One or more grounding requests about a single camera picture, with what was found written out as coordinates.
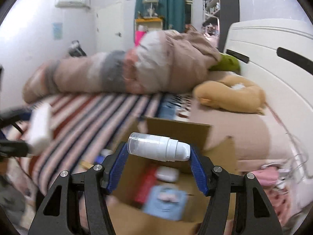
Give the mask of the pink spray bottle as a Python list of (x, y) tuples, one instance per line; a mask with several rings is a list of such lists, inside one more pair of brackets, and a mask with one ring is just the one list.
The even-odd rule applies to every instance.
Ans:
[(157, 165), (150, 164), (141, 173), (133, 197), (136, 204), (143, 205), (146, 202), (151, 188), (157, 183), (156, 171)]

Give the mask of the teal curtain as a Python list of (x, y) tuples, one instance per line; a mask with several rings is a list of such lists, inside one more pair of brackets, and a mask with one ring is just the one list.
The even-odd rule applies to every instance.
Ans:
[[(134, 18), (144, 14), (143, 0), (136, 0)], [(185, 0), (158, 0), (156, 13), (163, 17), (163, 28), (174, 29), (180, 33), (185, 31)]]

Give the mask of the storage shelf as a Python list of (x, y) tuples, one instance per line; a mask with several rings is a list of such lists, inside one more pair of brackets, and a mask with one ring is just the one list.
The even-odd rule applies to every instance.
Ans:
[(209, 25), (219, 28), (220, 8), (220, 0), (203, 0), (203, 28)]

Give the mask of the rolled pink grey duvet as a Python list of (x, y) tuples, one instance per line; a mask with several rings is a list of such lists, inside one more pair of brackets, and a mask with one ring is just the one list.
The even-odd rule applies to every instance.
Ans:
[(128, 51), (43, 63), (25, 83), (26, 103), (56, 93), (186, 93), (207, 79), (221, 53), (199, 32), (148, 32)]

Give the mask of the yellow white cabinet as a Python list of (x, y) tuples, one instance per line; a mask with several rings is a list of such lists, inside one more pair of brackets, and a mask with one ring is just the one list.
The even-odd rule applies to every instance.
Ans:
[(140, 18), (134, 20), (134, 31), (159, 31), (163, 30), (162, 18)]

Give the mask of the light blue square box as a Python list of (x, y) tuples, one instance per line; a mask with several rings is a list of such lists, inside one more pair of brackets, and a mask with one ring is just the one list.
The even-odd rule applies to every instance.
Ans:
[(185, 191), (157, 185), (151, 189), (142, 210), (158, 218), (180, 221), (187, 201), (188, 194)]

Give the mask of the pink pouch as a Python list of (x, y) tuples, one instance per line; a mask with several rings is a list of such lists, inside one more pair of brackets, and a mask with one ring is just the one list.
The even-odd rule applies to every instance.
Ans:
[(263, 187), (273, 187), (279, 179), (279, 172), (275, 167), (269, 167), (251, 172)]

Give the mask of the white door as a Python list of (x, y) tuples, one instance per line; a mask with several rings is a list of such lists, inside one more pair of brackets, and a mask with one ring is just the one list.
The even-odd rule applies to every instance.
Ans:
[(122, 3), (117, 2), (96, 12), (97, 52), (123, 49)]

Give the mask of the white box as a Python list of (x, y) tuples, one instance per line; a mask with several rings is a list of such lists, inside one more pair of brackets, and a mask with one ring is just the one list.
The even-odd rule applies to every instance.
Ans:
[(46, 102), (32, 112), (26, 138), (31, 155), (40, 155), (51, 143), (51, 117), (52, 107)]

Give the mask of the polka dot bed sheet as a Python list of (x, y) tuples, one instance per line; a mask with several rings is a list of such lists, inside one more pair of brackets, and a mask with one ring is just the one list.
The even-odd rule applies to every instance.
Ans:
[(282, 227), (286, 226), (292, 216), (301, 212), (297, 190), (292, 186), (284, 189), (276, 187), (263, 187), (268, 196)]

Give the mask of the white earbuds case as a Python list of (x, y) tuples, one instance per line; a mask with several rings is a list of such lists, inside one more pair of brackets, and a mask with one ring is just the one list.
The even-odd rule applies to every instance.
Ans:
[(175, 183), (179, 178), (179, 170), (166, 166), (159, 166), (156, 169), (155, 177), (157, 180), (166, 183)]

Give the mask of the wall air conditioner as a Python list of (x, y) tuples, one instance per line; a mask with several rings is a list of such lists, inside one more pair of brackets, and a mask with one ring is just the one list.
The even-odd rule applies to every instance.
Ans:
[(91, 2), (90, 0), (55, 0), (55, 7), (91, 9)]

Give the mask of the striped fleece blanket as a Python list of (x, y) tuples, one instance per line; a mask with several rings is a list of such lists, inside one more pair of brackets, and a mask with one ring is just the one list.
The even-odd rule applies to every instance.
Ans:
[(188, 121), (192, 95), (56, 94), (29, 105), (52, 107), (52, 141), (39, 156), (16, 158), (9, 180), (24, 195), (45, 194), (62, 170), (81, 172), (82, 164), (99, 163), (104, 149), (113, 149), (134, 118)]

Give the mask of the blue wall poster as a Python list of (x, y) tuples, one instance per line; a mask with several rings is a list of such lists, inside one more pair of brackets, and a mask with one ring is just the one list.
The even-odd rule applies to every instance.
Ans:
[(63, 38), (63, 24), (55, 22), (52, 24), (52, 33), (54, 40), (62, 40)]

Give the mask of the white pump bottle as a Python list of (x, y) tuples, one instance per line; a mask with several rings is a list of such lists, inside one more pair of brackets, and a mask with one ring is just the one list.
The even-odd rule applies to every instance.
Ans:
[(128, 153), (162, 162), (188, 161), (189, 144), (165, 136), (133, 132), (127, 141)]

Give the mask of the gold rectangular box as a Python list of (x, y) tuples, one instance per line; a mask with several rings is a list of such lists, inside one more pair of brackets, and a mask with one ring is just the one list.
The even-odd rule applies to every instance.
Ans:
[(90, 168), (92, 168), (94, 166), (94, 164), (86, 162), (84, 160), (80, 161), (80, 167), (83, 168), (84, 170), (88, 170)]

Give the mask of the tan plush toy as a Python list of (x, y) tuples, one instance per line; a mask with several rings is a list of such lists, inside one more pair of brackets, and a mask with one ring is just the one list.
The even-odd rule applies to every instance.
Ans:
[(206, 81), (193, 90), (201, 105), (230, 112), (264, 114), (265, 91), (256, 83), (238, 75), (219, 81)]

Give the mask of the cardboard box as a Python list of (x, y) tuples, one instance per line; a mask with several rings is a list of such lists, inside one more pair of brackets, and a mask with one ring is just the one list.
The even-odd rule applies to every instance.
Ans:
[[(236, 173), (232, 137), (212, 142), (213, 127), (152, 117), (131, 118), (121, 129), (101, 130), (82, 160), (114, 151), (133, 132), (166, 136), (197, 147), (229, 173)], [(195, 234), (204, 219), (209, 198), (198, 189), (187, 161), (161, 162), (130, 155), (117, 189), (106, 200), (117, 234)]]

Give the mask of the pink bottle on cabinet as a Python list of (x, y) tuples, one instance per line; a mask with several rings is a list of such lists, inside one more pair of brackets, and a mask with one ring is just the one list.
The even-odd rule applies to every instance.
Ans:
[(135, 32), (135, 46), (138, 46), (143, 36), (147, 33), (147, 27), (139, 25)]

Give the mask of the white bed headboard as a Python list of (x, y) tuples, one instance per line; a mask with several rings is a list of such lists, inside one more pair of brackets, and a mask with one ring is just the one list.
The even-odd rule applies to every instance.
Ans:
[(312, 202), (312, 25), (262, 19), (230, 26), (225, 51), (239, 55), (242, 76), (266, 92), (292, 140), (296, 199)]

